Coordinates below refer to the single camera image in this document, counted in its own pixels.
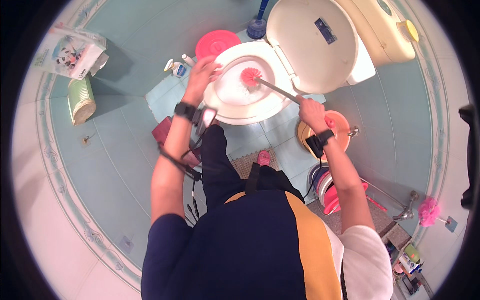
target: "white bottle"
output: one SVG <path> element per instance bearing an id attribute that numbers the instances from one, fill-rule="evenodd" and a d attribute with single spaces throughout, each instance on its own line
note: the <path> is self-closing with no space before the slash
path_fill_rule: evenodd
<path id="1" fill-rule="evenodd" d="M 187 65 L 191 66 L 192 68 L 195 66 L 196 62 L 188 55 L 183 54 L 181 58 L 187 63 Z"/>
<path id="2" fill-rule="evenodd" d="M 177 77 L 182 77 L 183 75 L 185 75 L 185 72 L 187 71 L 187 69 L 181 62 L 173 62 L 173 60 L 169 60 L 167 62 L 167 65 L 165 66 L 164 71 L 166 72 L 168 70 L 172 70 L 173 75 Z"/>

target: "white sleeve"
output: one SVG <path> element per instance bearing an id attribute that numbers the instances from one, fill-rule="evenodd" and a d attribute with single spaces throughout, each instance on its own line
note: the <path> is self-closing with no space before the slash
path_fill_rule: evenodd
<path id="1" fill-rule="evenodd" d="M 348 299 L 390 299 L 393 294 L 392 265 L 375 230 L 357 225 L 338 238 L 345 247 L 343 272 Z"/>

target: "panda print package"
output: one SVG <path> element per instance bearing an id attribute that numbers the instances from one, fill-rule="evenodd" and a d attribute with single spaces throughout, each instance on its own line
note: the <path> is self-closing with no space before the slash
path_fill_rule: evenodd
<path id="1" fill-rule="evenodd" d="M 55 24 L 43 39 L 32 64 L 50 73 L 82 80 L 106 49 L 107 40 L 98 34 Z"/>

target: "black wrist band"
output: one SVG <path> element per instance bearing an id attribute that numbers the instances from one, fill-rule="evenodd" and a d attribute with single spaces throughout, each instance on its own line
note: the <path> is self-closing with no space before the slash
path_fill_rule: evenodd
<path id="1" fill-rule="evenodd" d="M 335 136 L 333 131 L 325 130 L 318 135 L 309 137 L 305 141 L 312 150 L 313 154 L 315 154 L 317 158 L 321 158 L 324 155 L 324 147 L 328 145 L 328 139 L 332 136 Z"/>
<path id="2" fill-rule="evenodd" d="M 193 121 L 193 117 L 197 112 L 197 108 L 193 105 L 187 104 L 185 102 L 180 102 L 175 106 L 175 114 L 179 117 L 186 118 L 190 122 Z"/>

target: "pink slipper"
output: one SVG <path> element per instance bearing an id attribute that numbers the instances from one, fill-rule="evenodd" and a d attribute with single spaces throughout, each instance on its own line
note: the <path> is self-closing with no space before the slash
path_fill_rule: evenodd
<path id="1" fill-rule="evenodd" d="M 270 153 L 265 150 L 260 151 L 257 158 L 257 164 L 259 164 L 260 166 L 270 165 Z"/>

